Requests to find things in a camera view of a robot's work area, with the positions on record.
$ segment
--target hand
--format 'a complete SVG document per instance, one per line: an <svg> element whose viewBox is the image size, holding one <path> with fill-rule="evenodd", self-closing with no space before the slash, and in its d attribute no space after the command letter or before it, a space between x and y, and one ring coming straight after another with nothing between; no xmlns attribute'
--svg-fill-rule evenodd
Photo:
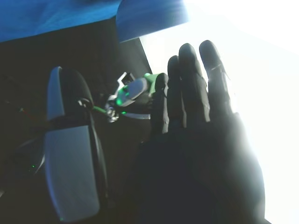
<svg viewBox="0 0 299 224"><path fill-rule="evenodd" d="M262 172L232 113L220 56L210 41L199 52L208 93L190 44L170 58L169 80L156 80L151 140L129 179L137 223L265 223Z"/></svg>

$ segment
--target bright light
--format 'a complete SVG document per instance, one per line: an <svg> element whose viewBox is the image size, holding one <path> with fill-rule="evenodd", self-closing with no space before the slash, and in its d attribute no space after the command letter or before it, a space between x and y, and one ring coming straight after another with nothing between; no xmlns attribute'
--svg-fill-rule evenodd
<svg viewBox="0 0 299 224"><path fill-rule="evenodd" d="M266 219L299 223L297 7L288 0L185 2L193 22L141 37L153 73L167 73L186 42L196 49L215 43L263 170Z"/></svg>

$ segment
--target blue tarp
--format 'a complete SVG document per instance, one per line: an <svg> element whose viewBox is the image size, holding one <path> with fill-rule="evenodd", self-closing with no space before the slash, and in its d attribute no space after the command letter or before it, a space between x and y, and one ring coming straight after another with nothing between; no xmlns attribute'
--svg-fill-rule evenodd
<svg viewBox="0 0 299 224"><path fill-rule="evenodd" d="M0 42L106 20L121 0L0 0Z"/></svg>

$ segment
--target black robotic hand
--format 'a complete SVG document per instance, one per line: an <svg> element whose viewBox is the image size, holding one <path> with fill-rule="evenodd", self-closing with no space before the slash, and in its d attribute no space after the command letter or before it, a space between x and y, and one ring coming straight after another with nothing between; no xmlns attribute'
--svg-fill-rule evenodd
<svg viewBox="0 0 299 224"><path fill-rule="evenodd" d="M232 113L220 56L210 41L199 52L208 93L190 44L170 58L168 77L157 78L151 140L129 178L136 222L268 223L262 171Z"/></svg>

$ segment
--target finger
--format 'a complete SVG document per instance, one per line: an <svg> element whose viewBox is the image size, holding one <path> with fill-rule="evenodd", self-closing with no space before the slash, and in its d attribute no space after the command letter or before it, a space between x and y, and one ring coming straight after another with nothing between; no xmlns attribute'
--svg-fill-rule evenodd
<svg viewBox="0 0 299 224"><path fill-rule="evenodd" d="M168 61L168 77L167 112L169 117L168 131L170 131L183 127L182 92L178 56L173 56Z"/></svg>
<svg viewBox="0 0 299 224"><path fill-rule="evenodd" d="M200 56L205 66L208 81L210 119L232 113L226 72L217 48L211 41L204 41L199 47Z"/></svg>
<svg viewBox="0 0 299 224"><path fill-rule="evenodd" d="M153 94L152 110L150 114L151 136L166 133L168 130L167 116L167 82L165 73L158 75L155 83L156 92Z"/></svg>
<svg viewBox="0 0 299 224"><path fill-rule="evenodd" d="M194 48L186 43L178 55L182 71L181 85L184 108L187 115L187 127L209 121L209 102L206 82L202 77L200 65Z"/></svg>

